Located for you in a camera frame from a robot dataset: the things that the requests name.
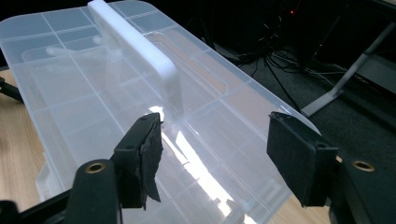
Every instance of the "gray metal leg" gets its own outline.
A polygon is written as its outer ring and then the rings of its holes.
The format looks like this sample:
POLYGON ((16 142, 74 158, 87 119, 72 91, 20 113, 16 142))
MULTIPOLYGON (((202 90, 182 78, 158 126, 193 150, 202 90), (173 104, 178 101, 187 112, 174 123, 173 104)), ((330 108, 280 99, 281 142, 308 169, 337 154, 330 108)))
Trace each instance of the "gray metal leg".
POLYGON ((373 44, 363 52, 363 54, 354 62, 346 73, 341 77, 341 79, 335 84, 335 86, 320 96, 317 100, 312 102, 311 104, 304 107, 301 112, 304 116, 310 117, 315 114, 318 110, 320 110, 323 106, 330 103, 332 100, 337 98, 343 91, 341 88, 349 81, 349 79, 358 71, 358 69, 366 62, 366 60, 370 57, 371 54, 375 51, 378 45, 387 37, 387 35, 395 28, 396 24, 391 22, 387 28, 376 38, 373 44))

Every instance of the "plastic container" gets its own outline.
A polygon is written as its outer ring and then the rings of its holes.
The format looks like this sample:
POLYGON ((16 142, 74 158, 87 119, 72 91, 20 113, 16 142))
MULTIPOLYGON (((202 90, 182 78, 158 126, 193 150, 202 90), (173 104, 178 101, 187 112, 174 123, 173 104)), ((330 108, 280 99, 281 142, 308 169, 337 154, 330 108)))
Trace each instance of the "plastic container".
POLYGON ((162 202, 124 210, 125 223, 267 221, 290 196, 266 154, 268 115, 318 130, 152 5, 109 5, 175 65, 182 117, 171 119, 161 81, 133 51, 110 55, 87 7, 2 21, 0 47, 45 149, 40 197, 70 189, 81 164, 110 158, 136 119, 161 111, 162 202))

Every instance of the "translucent storage bin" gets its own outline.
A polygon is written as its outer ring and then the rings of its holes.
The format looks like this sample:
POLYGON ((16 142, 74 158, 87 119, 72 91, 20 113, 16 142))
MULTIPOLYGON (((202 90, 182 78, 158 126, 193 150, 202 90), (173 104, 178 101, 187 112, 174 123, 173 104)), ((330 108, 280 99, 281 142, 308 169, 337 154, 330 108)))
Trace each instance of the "translucent storage bin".
POLYGON ((290 196, 266 154, 268 115, 318 130, 154 6, 109 5, 175 65, 183 115, 170 119, 158 78, 131 51, 110 60, 87 7, 0 22, 0 47, 45 149, 40 197, 70 189, 81 164, 109 159, 138 118, 162 112, 162 202, 122 211, 125 223, 266 222, 290 196))

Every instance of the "clear plastic box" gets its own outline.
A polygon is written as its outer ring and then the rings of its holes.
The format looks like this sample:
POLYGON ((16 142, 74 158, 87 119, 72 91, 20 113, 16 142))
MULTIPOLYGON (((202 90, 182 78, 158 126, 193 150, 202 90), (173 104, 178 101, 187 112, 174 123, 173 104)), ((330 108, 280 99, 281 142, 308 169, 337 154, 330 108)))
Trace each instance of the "clear plastic box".
POLYGON ((318 130, 154 6, 109 5, 175 64, 183 117, 167 119, 156 77, 131 52, 108 59, 86 7, 0 22, 0 47, 45 149, 41 198, 70 189, 81 164, 110 158, 138 118, 162 111, 162 202, 124 210, 125 223, 266 222, 290 196, 266 154, 268 115, 318 130))

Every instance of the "wooden table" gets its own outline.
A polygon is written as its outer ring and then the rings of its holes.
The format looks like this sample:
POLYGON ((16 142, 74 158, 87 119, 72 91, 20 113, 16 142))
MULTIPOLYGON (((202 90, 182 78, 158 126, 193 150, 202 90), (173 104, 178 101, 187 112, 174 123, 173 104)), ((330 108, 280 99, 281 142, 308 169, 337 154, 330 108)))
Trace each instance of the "wooden table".
MULTIPOLYGON (((15 85, 9 70, 1 71, 15 85)), ((43 147, 24 106, 0 94, 0 200, 17 203, 20 211, 39 203, 35 179, 44 164, 43 147)), ((269 223, 330 223, 327 207, 303 209, 291 196, 269 223)))

